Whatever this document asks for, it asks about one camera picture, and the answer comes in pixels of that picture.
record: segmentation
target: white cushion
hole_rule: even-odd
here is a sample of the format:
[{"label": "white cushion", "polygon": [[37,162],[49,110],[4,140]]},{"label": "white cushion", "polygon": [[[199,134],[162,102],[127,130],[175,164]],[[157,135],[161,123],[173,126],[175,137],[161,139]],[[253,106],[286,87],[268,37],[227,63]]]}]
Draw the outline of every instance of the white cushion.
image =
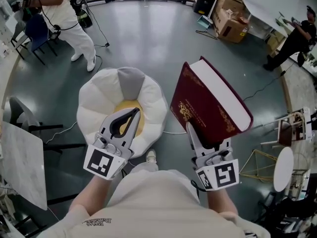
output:
[{"label": "white cushion", "polygon": [[[117,69],[96,73],[79,91],[77,122],[87,144],[95,142],[95,134],[104,119],[124,100]],[[166,99],[158,83],[145,76],[137,98],[143,109],[145,124],[142,133],[132,141],[132,158],[143,155],[159,139],[168,111]]]}]

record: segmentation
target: blue chair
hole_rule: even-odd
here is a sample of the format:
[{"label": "blue chair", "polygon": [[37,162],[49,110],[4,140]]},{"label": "blue chair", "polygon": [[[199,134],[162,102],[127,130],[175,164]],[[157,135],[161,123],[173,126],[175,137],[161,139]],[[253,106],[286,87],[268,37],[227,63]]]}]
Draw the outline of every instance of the blue chair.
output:
[{"label": "blue chair", "polygon": [[42,64],[45,65],[45,63],[35,53],[35,50],[39,49],[44,54],[43,50],[41,49],[41,46],[44,43],[47,43],[50,50],[54,53],[55,56],[57,56],[56,52],[48,42],[49,29],[44,21],[44,18],[40,14],[36,13],[29,19],[29,21],[27,21],[25,27],[25,34],[32,41],[31,51],[38,58],[38,60],[41,61]]}]

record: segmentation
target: man in black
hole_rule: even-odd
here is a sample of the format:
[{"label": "man in black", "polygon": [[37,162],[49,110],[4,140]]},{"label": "man in black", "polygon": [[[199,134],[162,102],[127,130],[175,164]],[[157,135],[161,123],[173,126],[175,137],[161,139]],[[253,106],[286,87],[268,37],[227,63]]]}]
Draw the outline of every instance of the man in black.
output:
[{"label": "man in black", "polygon": [[316,36],[315,18],[315,12],[311,7],[307,6],[307,20],[302,21],[301,25],[283,19],[285,24],[290,24],[295,29],[288,36],[280,52],[274,58],[267,56],[267,64],[264,64],[263,67],[272,71],[284,63],[292,54],[304,51],[309,45],[309,40]]}]

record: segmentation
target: white shoe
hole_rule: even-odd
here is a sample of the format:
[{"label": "white shoe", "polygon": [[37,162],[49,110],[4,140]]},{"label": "white shoe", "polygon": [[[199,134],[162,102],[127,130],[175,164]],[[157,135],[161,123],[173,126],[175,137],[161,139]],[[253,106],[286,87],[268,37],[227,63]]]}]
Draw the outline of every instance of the white shoe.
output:
[{"label": "white shoe", "polygon": [[71,61],[76,61],[77,59],[79,59],[81,57],[83,53],[75,53],[72,57],[71,57]]},{"label": "white shoe", "polygon": [[94,57],[93,60],[89,61],[87,63],[87,71],[92,71],[96,66],[96,56]]},{"label": "white shoe", "polygon": [[154,149],[150,149],[146,154],[146,160],[148,163],[156,163],[157,162],[157,154]]}]

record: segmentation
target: red book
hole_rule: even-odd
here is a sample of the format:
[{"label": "red book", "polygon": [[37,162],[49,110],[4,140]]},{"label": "red book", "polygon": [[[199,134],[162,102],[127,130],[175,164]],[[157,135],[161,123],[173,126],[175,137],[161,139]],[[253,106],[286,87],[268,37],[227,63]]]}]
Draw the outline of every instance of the red book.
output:
[{"label": "red book", "polygon": [[206,148],[248,130],[253,117],[222,75],[203,57],[184,63],[170,109],[186,130],[189,121]]}]

